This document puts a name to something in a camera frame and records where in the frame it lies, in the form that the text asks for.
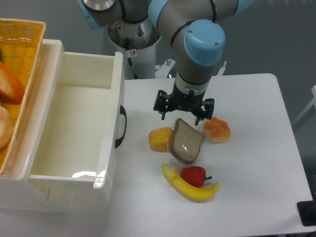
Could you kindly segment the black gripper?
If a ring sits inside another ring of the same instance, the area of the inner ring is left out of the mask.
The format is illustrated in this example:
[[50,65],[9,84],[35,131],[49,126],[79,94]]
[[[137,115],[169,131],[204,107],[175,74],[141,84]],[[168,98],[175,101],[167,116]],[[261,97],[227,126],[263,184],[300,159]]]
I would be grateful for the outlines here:
[[191,89],[186,92],[181,91],[176,83],[174,83],[171,94],[167,94],[160,89],[157,93],[153,110],[161,114],[162,120],[165,119],[166,113],[174,110],[191,112],[196,116],[195,126],[204,119],[212,119],[214,99],[209,98],[203,100],[205,91],[201,94],[190,91]]

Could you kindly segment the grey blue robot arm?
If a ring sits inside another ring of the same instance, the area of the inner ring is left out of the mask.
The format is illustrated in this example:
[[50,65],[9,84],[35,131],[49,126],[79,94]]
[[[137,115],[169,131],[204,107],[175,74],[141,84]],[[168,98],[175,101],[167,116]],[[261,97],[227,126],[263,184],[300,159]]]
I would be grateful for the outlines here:
[[154,110],[192,113],[196,122],[211,119],[214,100],[204,97],[226,36],[218,21],[234,16],[249,0],[80,0],[91,28],[108,28],[108,36],[124,57],[133,79],[155,73],[155,46],[165,39],[179,57],[170,94],[160,90]]

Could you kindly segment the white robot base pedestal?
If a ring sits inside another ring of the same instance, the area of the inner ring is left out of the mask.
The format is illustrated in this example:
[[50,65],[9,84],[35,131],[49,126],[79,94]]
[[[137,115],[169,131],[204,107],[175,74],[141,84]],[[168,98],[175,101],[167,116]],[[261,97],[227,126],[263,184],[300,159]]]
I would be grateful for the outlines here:
[[138,23],[115,21],[108,26],[108,35],[123,54],[125,79],[156,77],[156,44],[161,36],[149,17]]

